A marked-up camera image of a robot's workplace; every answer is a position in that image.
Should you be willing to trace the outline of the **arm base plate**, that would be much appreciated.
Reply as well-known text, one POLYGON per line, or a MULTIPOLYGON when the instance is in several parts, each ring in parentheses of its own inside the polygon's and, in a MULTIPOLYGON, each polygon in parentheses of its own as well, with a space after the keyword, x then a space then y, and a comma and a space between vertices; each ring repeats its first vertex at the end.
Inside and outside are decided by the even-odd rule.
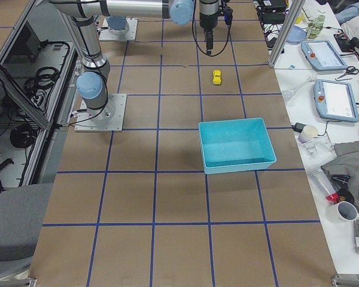
POLYGON ((138 19, 125 17, 106 17, 99 28, 99 40, 102 42, 134 41, 138 19))
POLYGON ((86 104, 82 100, 80 108, 85 109, 77 117, 78 124, 75 124, 76 132, 121 132, 123 130, 124 113, 126 109, 127 94, 111 94, 108 96, 108 103, 104 110, 94 119, 97 113, 94 110, 86 111, 86 104))

